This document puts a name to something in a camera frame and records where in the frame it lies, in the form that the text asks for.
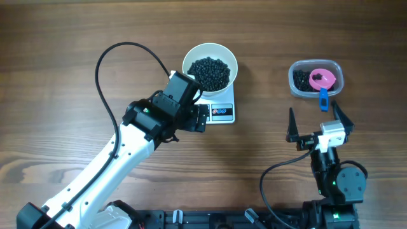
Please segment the wooden table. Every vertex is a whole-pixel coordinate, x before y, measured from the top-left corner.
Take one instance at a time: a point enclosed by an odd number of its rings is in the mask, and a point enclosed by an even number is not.
[[[136,209],[264,208],[260,174],[297,157],[285,141],[288,110],[301,134],[333,120],[316,100],[294,98],[292,63],[332,59],[345,87],[335,97],[354,121],[342,160],[369,170],[363,228],[407,227],[406,3],[360,1],[195,1],[0,6],[0,228],[14,228],[27,203],[42,205],[103,148],[113,127],[94,83],[100,54],[120,41],[151,48],[181,70],[200,43],[228,47],[238,60],[237,121],[204,134],[177,132],[120,184],[109,201]],[[103,61],[100,83],[121,120],[127,105],[163,89],[167,77],[130,46]],[[310,159],[266,178],[269,201],[300,207],[318,199]]]

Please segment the black cable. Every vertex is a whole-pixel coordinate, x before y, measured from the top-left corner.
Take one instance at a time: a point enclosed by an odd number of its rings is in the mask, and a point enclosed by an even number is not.
[[[46,222],[44,224],[44,226],[41,227],[41,229],[45,229],[47,227],[49,227],[53,222],[55,222],[55,220],[57,220],[59,218],[59,216],[61,216],[64,212],[66,212],[66,209],[69,209],[73,203],[75,203],[75,201],[80,198],[80,196],[82,196],[82,194],[84,192],[87,191],[87,189],[97,180],[97,178],[99,178],[99,176],[106,170],[107,166],[109,166],[110,162],[113,160],[113,158],[116,156],[116,152],[117,149],[119,147],[119,140],[120,140],[120,132],[119,132],[119,127],[117,125],[116,119],[114,118],[114,115],[112,113],[112,111],[110,110],[109,105],[107,105],[107,102],[103,96],[102,90],[100,89],[100,85],[99,85],[99,67],[100,64],[102,63],[102,60],[104,58],[104,56],[113,48],[122,46],[122,45],[134,45],[137,47],[140,47],[144,50],[146,50],[147,52],[149,52],[157,61],[158,63],[161,65],[161,67],[163,68],[163,70],[165,71],[165,73],[167,74],[167,76],[170,76],[170,73],[168,72],[168,70],[165,68],[164,64],[161,62],[161,60],[147,47],[145,47],[144,45],[140,45],[138,43],[134,43],[134,42],[121,42],[121,43],[117,43],[115,45],[110,46],[107,50],[105,50],[102,55],[99,57],[99,60],[97,61],[96,64],[96,69],[95,69],[95,83],[96,83],[96,89],[97,92],[99,93],[100,99],[103,102],[104,107],[106,108],[107,112],[109,113],[110,119],[112,120],[113,123],[113,127],[114,127],[114,133],[116,135],[116,140],[114,142],[114,147],[113,150],[110,154],[110,157],[106,160],[105,164],[102,166],[102,168],[100,168],[100,170],[96,173],[96,175],[91,178],[91,180],[58,212],[56,213],[56,215],[54,215],[48,222]]]
[[[297,229],[297,228],[295,228],[295,227],[293,227],[293,226],[291,226],[291,225],[288,225],[286,222],[284,222],[282,219],[280,219],[280,218],[274,213],[272,207],[270,206],[270,204],[269,204],[268,201],[267,201],[267,198],[266,198],[266,195],[265,195],[265,192],[264,192],[264,189],[263,189],[263,180],[264,180],[266,174],[267,174],[268,172],[270,172],[272,169],[275,169],[275,168],[280,167],[280,166],[283,166],[283,165],[288,165],[288,164],[290,164],[290,163],[294,163],[294,162],[297,162],[297,161],[299,161],[299,160],[302,160],[302,159],[306,158],[306,157],[309,156],[312,152],[315,151],[315,148],[317,147],[317,145],[318,145],[317,142],[315,142],[314,146],[312,147],[312,149],[310,149],[310,151],[308,151],[307,153],[305,153],[305,154],[302,155],[302,156],[299,156],[298,158],[294,158],[294,159],[288,160],[288,161],[286,161],[286,162],[281,162],[281,163],[278,163],[278,164],[275,164],[275,165],[271,166],[270,168],[266,169],[266,170],[263,172],[263,174],[261,175],[261,177],[260,177],[260,194],[261,194],[261,197],[263,198],[263,201],[264,201],[264,203],[265,203],[267,209],[271,212],[271,214],[274,216],[274,218],[277,219],[277,221],[279,221],[281,224],[283,224],[284,226],[286,226],[286,227],[288,227],[288,228],[290,228],[290,229]]]
[[[203,88],[200,87],[199,88],[199,96],[196,99],[192,100],[192,104],[196,103],[201,98],[203,92],[204,92]]]
[[[365,167],[363,167],[363,165],[361,165],[361,164],[359,164],[359,163],[357,163],[357,162],[355,162],[355,161],[352,161],[352,160],[347,160],[347,161],[343,161],[343,162],[341,162],[341,163],[339,163],[337,166],[336,166],[336,169],[338,170],[338,169],[340,169],[340,167],[341,167],[341,165],[343,165],[343,164],[351,164],[351,165],[355,165],[356,167],[358,167],[362,172],[363,172],[363,174],[364,174],[364,178],[365,179],[368,179],[368,170],[365,168]]]
[[[147,98],[148,101],[153,102],[153,98],[154,96],[156,96],[158,93],[162,93],[163,90],[157,90],[156,92],[154,92],[150,97]]]

